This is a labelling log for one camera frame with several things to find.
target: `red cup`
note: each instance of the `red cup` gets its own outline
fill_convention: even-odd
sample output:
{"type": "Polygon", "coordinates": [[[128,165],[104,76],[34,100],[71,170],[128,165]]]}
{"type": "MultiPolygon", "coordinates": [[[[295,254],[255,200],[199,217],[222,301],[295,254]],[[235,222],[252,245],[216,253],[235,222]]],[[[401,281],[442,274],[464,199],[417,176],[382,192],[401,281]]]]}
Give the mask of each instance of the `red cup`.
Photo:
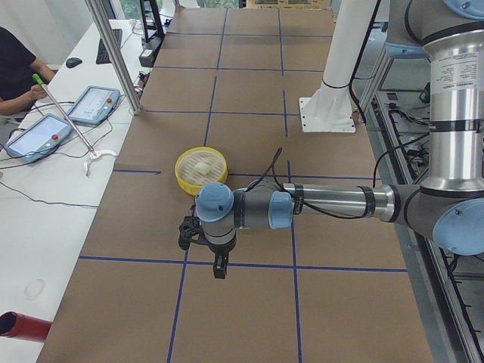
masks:
{"type": "Polygon", "coordinates": [[[0,337],[45,342],[52,323],[18,312],[0,316],[0,337]]]}

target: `computer mouse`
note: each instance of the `computer mouse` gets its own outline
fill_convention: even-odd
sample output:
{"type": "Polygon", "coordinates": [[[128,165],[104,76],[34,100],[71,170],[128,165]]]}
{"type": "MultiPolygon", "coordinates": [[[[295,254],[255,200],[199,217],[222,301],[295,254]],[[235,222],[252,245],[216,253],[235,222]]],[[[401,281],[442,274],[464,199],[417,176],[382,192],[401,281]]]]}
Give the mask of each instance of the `computer mouse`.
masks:
{"type": "Polygon", "coordinates": [[[75,66],[79,66],[82,63],[82,59],[72,57],[66,60],[66,67],[67,68],[74,68],[75,66]]]}

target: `person's hand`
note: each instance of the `person's hand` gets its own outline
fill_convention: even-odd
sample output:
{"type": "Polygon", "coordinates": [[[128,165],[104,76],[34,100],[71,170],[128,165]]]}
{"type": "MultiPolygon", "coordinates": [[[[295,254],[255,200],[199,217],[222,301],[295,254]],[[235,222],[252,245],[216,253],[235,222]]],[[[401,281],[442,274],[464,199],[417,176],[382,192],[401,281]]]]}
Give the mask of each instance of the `person's hand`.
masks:
{"type": "Polygon", "coordinates": [[[40,100],[47,97],[47,92],[44,91],[41,85],[33,85],[30,87],[30,99],[32,101],[40,100]]]}

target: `person's arm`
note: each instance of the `person's arm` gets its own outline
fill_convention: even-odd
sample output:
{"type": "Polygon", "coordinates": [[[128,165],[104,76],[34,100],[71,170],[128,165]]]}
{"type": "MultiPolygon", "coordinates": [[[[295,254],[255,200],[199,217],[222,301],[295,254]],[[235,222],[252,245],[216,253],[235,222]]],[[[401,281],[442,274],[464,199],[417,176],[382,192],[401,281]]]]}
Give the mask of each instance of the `person's arm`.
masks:
{"type": "Polygon", "coordinates": [[[31,89],[23,95],[4,101],[0,98],[0,115],[10,116],[28,108],[34,101],[47,97],[44,89],[40,85],[33,85],[31,89]]]}
{"type": "Polygon", "coordinates": [[[30,69],[38,73],[47,83],[54,78],[54,72],[47,67],[47,64],[36,58],[30,65],[30,69]]]}

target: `keyboard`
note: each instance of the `keyboard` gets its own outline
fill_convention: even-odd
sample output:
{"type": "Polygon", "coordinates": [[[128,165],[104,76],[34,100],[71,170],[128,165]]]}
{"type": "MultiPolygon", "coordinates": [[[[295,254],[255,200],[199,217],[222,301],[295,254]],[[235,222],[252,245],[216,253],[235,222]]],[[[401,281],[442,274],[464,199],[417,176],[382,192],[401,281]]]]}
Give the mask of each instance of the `keyboard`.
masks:
{"type": "MultiPolygon", "coordinates": [[[[112,29],[114,38],[118,43],[118,47],[121,48],[121,39],[123,38],[123,30],[122,29],[112,29]]],[[[98,46],[98,56],[96,57],[96,64],[106,64],[111,63],[109,59],[109,54],[107,53],[106,45],[104,45],[103,39],[99,39],[99,46],[98,46]]]]}

